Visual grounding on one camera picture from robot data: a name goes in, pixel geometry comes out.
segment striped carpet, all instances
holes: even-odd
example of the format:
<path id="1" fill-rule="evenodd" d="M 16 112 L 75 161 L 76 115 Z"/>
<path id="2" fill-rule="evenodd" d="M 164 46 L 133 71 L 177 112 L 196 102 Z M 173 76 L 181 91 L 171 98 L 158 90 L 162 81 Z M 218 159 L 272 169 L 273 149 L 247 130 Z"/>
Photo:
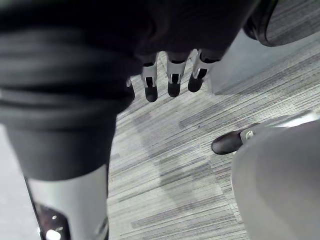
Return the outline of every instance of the striped carpet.
<path id="1" fill-rule="evenodd" d="M 242 83 L 209 94 L 187 90 L 189 60 L 177 98 L 167 93 L 166 58 L 158 58 L 158 95 L 145 99 L 132 77 L 133 104 L 118 116 L 110 176 L 111 240 L 246 240 L 230 183 L 232 155 L 211 141 L 255 122 L 320 109 L 320 42 Z"/>

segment black fingertip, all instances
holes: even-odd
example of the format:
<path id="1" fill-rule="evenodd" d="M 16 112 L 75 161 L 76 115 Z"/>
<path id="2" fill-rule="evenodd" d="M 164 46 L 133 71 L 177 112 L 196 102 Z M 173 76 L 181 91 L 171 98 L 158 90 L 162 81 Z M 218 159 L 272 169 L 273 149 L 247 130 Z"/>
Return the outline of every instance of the black fingertip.
<path id="1" fill-rule="evenodd" d="M 150 102 L 153 103 L 158 98 L 158 90 L 156 86 L 146 87 L 144 88 L 145 91 L 145 98 Z"/>
<path id="2" fill-rule="evenodd" d="M 202 86 L 202 83 L 203 83 L 202 79 L 194 78 L 194 76 L 191 74 L 189 83 L 188 83 L 189 91 L 192 93 L 198 92 Z"/>
<path id="3" fill-rule="evenodd" d="M 168 94 L 170 97 L 175 98 L 180 93 L 180 84 L 179 83 L 170 83 L 168 82 Z"/>
<path id="4" fill-rule="evenodd" d="M 215 154 L 225 155 L 237 151 L 243 142 L 240 137 L 241 131 L 231 131 L 217 137 L 211 144 L 211 149 Z"/>

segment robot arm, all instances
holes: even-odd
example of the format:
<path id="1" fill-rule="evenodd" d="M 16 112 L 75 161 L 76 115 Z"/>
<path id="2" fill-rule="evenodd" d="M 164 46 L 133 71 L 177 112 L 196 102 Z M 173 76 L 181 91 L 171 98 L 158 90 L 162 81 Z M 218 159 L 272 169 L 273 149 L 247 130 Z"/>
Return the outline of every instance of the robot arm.
<path id="1" fill-rule="evenodd" d="M 57 0 L 3 5 L 0 122 L 19 160 L 42 239 L 108 239 L 108 162 L 117 114 L 134 98 L 127 80 L 142 72 L 136 55 L 185 53 L 209 44 L 223 55 L 255 4 Z M 194 15 L 177 21 L 176 10 Z M 177 30 L 184 31 L 186 23 L 198 26 L 196 39 L 179 37 Z"/>

